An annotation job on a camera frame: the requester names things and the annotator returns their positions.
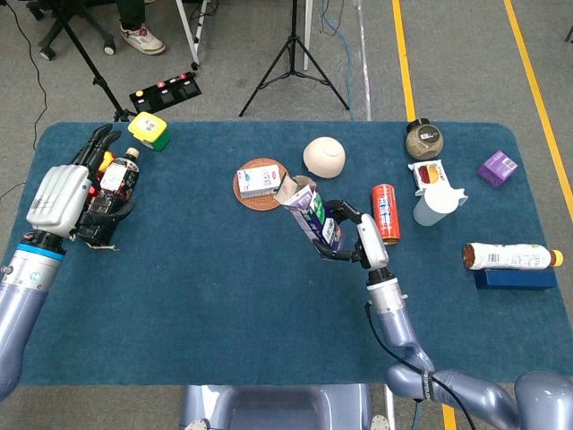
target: black cable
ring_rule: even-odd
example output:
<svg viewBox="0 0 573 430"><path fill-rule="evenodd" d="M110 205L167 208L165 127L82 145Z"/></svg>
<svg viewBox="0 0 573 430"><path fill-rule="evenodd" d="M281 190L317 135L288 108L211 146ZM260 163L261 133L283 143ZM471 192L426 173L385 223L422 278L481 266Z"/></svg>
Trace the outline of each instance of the black cable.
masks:
<svg viewBox="0 0 573 430"><path fill-rule="evenodd" d="M40 80L39 80L39 69L38 69L38 66L36 65L36 62L34 61L34 58L32 57L32 44L30 43L30 39L28 39L28 36L26 36L26 33L24 33L24 30L21 29L20 22L18 21L18 15L16 15L16 12L14 11L14 9L10 6L9 3L7 3L6 5L12 11L12 15L14 15L14 20L16 21L16 27L18 27L18 30L20 31L21 35L26 39L26 42L28 42L28 56L30 56L30 61L32 62L32 64L34 65L34 68L36 69L36 81L38 81L38 86L40 87L40 89L44 93L44 109L40 112L40 114L38 115L38 118L34 122L34 142L32 143L32 148L34 150L36 150L36 140L38 139L38 128L37 127L38 127L39 120L42 118L44 113L47 111L47 94L46 94L46 90L42 86L42 82L40 82Z"/></svg>
<svg viewBox="0 0 573 430"><path fill-rule="evenodd" d="M372 304L370 302L367 302L366 305L364 305L364 310L366 311L366 316L368 317L368 323L370 324L370 330L372 330L372 334L374 335L374 338L376 338L376 341L378 342L378 344L382 347L382 349L384 349L392 358L397 360L400 364L406 366L408 369L413 370L414 372L416 372L418 374L423 374L422 369L419 369L415 365L408 363L404 358L397 356L386 345L384 345L384 343L382 343L380 337L378 336L378 333L376 332L376 329L374 328L374 323L372 322L372 314L370 312L371 307L372 307ZM464 412L464 415L466 416L466 419L467 419L469 426L472 428L472 430L475 430L474 421L470 417L469 412L467 412L466 407L464 406L462 401L459 399L459 397L456 395L456 393L453 392L450 389L450 387L448 387L445 383L443 383L442 381L440 381L439 379L437 379L434 376L432 376L432 381L434 381L441 388L443 388L445 391L447 391L448 394L456 401L456 403L459 405L459 407Z"/></svg>
<svg viewBox="0 0 573 430"><path fill-rule="evenodd" d="M321 16L321 32L323 32L324 34L328 34L329 36L336 36L337 35L338 29L340 28L340 24L342 23L342 12L344 12L344 2L345 2L345 0L342 0L342 5L340 6L340 13L338 14L338 24L337 24L336 28L333 29L332 33L328 33L326 30L324 30L324 16L329 11L330 1L326 0L326 7L324 8L324 11L322 11L322 16Z"/></svg>
<svg viewBox="0 0 573 430"><path fill-rule="evenodd" d="M0 203L2 202L2 198L5 197L7 194L11 193L16 187L20 186L20 185L24 185L26 184L25 182L20 182L19 184L16 184L15 186L13 186L12 188L10 188L8 191L6 191L3 194L0 194Z"/></svg>

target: white bowl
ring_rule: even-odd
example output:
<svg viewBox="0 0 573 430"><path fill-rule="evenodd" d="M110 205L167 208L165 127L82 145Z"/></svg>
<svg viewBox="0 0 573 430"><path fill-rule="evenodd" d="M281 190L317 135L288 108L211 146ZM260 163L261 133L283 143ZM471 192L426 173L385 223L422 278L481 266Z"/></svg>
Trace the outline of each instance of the white bowl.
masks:
<svg viewBox="0 0 573 430"><path fill-rule="evenodd" d="M316 176L332 178L342 172L346 154L336 139L319 137L306 145L303 160L309 172Z"/></svg>

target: office chair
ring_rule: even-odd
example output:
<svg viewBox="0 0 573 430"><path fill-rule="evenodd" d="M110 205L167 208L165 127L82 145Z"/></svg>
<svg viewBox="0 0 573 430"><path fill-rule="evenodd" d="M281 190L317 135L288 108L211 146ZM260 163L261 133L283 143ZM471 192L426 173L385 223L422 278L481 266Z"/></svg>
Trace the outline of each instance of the office chair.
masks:
<svg viewBox="0 0 573 430"><path fill-rule="evenodd" d="M93 15L88 12L88 7L92 3L93 2L89 0L59 0L57 2L57 7L62 11L62 15L66 22L70 21L74 15L84 18L104 40L104 52L109 56L112 56L115 53L114 37L105 31ZM42 11L50 9L46 0L28 2L26 7L30 9L31 14L34 15L34 18L36 18L37 21L44 18ZM56 56L56 52L50 47L50 45L57 38L57 35L60 34L62 29L62 24L58 19L56 19L56 22L54 22L54 25L52 25L47 35L38 43L40 46L39 54L47 61Z"/></svg>

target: sneaker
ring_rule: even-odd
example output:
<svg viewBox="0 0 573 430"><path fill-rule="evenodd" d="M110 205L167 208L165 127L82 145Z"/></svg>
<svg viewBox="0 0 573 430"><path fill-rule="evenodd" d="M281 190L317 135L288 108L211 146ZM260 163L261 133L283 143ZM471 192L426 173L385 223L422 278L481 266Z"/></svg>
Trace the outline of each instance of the sneaker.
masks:
<svg viewBox="0 0 573 430"><path fill-rule="evenodd" d="M124 40L143 54L154 56L165 51L165 43L153 36L145 24L142 24L139 30L131 31L124 29L120 22L119 28Z"/></svg>

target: bottle label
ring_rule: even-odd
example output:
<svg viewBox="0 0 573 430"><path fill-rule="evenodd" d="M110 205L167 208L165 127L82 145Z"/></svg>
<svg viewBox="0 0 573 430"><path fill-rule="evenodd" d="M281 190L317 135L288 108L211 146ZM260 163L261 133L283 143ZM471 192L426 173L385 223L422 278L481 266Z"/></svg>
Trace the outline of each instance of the bottle label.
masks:
<svg viewBox="0 0 573 430"><path fill-rule="evenodd" d="M107 168L104 177L101 178L101 187L105 190L116 192L124 180L125 172L127 172L126 166L112 163Z"/></svg>
<svg viewBox="0 0 573 430"><path fill-rule="evenodd" d="M475 263L471 269L545 269L551 263L551 254L540 245L486 245L472 244Z"/></svg>

